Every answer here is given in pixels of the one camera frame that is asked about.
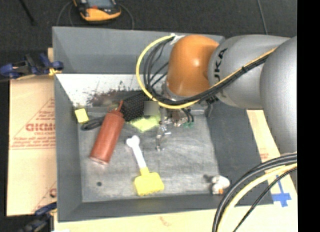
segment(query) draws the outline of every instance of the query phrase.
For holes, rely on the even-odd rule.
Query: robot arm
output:
[[[263,109],[280,153],[297,151],[297,37],[244,35],[220,45],[189,35],[173,47],[166,92],[176,100],[215,85],[248,61],[276,48],[265,63],[248,71],[217,94],[225,104]]]

